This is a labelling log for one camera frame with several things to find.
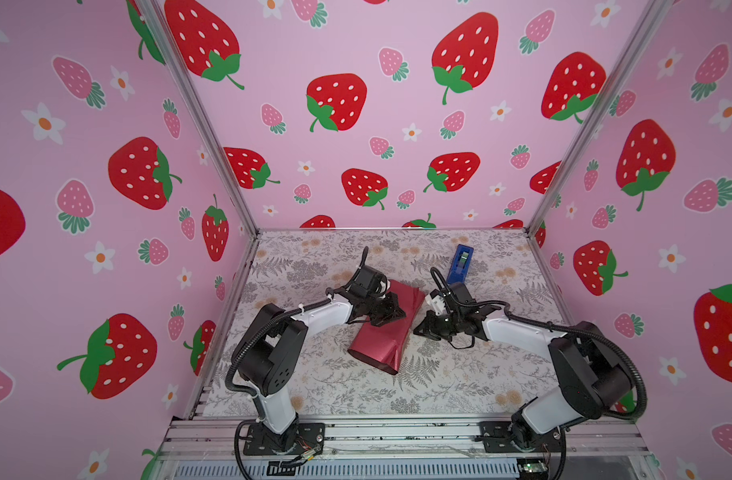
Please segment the dark red wrapping paper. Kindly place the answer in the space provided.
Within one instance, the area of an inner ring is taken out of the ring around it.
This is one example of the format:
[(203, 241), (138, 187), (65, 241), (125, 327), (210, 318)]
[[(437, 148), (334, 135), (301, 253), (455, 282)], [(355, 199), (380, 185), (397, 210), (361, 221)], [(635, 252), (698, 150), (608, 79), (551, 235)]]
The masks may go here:
[(390, 291), (397, 294), (399, 307), (406, 316), (381, 327), (364, 324), (348, 348), (348, 353), (367, 365), (397, 375), (407, 338), (417, 312), (424, 303), (425, 294), (418, 288), (400, 282), (393, 282)]

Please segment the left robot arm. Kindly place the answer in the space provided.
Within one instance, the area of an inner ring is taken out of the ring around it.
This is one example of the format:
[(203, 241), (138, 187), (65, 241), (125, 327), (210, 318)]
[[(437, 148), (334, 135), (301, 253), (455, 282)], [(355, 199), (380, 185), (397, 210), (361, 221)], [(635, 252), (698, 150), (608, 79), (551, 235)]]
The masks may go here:
[(262, 307), (231, 354), (225, 388), (251, 396), (266, 430), (279, 437), (294, 434), (299, 415), (287, 384), (306, 340), (335, 326), (366, 322), (381, 328), (406, 318), (396, 287), (382, 272), (362, 265), (320, 301), (290, 309)]

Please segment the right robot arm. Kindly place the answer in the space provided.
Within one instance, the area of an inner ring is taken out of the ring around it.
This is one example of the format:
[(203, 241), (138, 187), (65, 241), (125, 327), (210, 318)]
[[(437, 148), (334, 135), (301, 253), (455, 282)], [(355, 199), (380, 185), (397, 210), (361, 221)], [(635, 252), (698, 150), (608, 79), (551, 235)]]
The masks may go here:
[(515, 314), (503, 300), (477, 301), (462, 283), (426, 297), (429, 310), (414, 334), (454, 343), (458, 335), (518, 347), (552, 362), (557, 386), (511, 417), (510, 442), (534, 450), (543, 438), (603, 416), (637, 421), (648, 397), (631, 358), (593, 323), (565, 326)]

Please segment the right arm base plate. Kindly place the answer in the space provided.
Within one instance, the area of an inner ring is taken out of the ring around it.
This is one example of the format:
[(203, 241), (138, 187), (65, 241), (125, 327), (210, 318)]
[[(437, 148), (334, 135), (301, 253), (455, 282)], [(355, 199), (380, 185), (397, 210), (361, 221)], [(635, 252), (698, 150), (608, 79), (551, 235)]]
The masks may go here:
[(483, 443), (487, 453), (560, 453), (564, 446), (564, 438), (558, 429), (538, 434), (526, 424), (506, 421), (480, 422), (475, 440)]

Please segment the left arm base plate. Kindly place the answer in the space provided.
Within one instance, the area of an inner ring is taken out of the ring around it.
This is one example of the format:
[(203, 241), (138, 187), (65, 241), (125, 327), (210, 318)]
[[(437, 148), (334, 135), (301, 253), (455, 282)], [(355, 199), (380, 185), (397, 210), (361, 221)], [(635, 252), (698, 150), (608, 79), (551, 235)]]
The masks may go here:
[(262, 423), (251, 423), (244, 437), (241, 453), (247, 456), (301, 455), (320, 451), (325, 443), (325, 423), (293, 423), (288, 431), (277, 434)]

